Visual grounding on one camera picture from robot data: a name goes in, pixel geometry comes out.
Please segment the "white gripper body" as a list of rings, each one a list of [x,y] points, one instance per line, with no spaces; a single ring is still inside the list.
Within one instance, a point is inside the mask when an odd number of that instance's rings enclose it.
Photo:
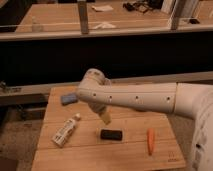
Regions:
[[[111,122],[110,114],[107,112],[107,106],[99,103],[89,103],[90,109],[96,113],[100,119],[108,125]]]

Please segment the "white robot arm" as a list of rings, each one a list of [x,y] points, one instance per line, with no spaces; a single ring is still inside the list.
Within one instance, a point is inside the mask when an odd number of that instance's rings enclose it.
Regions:
[[[91,68],[79,83],[76,94],[105,124],[111,122],[108,106],[193,119],[189,171],[213,171],[213,85],[179,82],[111,85],[102,71]]]

